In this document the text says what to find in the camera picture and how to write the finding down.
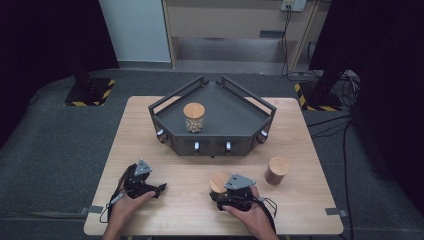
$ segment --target wrist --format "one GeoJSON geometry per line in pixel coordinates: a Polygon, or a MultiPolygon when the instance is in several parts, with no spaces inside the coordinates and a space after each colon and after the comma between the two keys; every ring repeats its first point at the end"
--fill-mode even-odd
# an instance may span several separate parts
{"type": "Polygon", "coordinates": [[[122,216],[111,217],[103,235],[103,240],[119,239],[126,222],[122,216]]]}

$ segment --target nuts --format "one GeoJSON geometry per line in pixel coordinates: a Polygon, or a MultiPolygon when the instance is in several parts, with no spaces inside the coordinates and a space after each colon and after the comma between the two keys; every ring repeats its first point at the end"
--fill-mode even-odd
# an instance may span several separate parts
{"type": "Polygon", "coordinates": [[[187,128],[187,131],[192,133],[201,132],[203,129],[203,118],[199,118],[199,119],[187,118],[186,128],[187,128]]]}

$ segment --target gray tray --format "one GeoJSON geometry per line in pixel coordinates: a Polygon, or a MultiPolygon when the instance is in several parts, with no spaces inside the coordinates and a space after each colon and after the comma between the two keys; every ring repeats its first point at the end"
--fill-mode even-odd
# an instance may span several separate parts
{"type": "Polygon", "coordinates": [[[152,104],[149,111],[159,141],[177,154],[217,156],[246,155],[264,143],[276,108],[226,77],[214,83],[201,77],[152,104]],[[176,96],[179,98],[169,103],[176,96]],[[188,132],[185,126],[183,109],[192,102],[202,104],[206,110],[200,133],[188,132]],[[159,106],[164,108],[155,113],[159,106]]]}

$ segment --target wooden block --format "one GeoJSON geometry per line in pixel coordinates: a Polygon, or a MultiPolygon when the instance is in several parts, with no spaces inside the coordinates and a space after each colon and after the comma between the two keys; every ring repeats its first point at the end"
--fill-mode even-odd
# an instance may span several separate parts
{"type": "Polygon", "coordinates": [[[289,172],[290,164],[287,159],[274,157],[269,161],[265,172],[265,180],[271,185],[278,185],[289,172]]]}
{"type": "Polygon", "coordinates": [[[212,175],[211,179],[209,179],[209,186],[211,187],[211,191],[216,193],[226,192],[227,189],[224,187],[224,185],[228,179],[230,179],[230,175],[226,173],[217,172],[212,175]]]}

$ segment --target hand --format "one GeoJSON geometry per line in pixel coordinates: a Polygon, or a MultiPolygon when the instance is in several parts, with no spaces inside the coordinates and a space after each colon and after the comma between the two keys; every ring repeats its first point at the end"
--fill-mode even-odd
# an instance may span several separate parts
{"type": "Polygon", "coordinates": [[[125,224],[131,219],[134,212],[139,209],[146,201],[155,196],[156,192],[150,191],[142,196],[132,199],[127,194],[119,199],[112,209],[106,231],[103,234],[103,240],[119,239],[125,224]]]}
{"type": "MultiPolygon", "coordinates": [[[[259,198],[258,189],[255,186],[251,186],[250,189],[252,190],[253,195],[256,198],[259,198]]],[[[253,203],[251,209],[247,212],[240,211],[231,206],[223,206],[223,208],[225,211],[229,212],[232,216],[244,223],[249,232],[256,238],[260,240],[279,239],[272,229],[268,217],[258,204],[253,203]]]]}

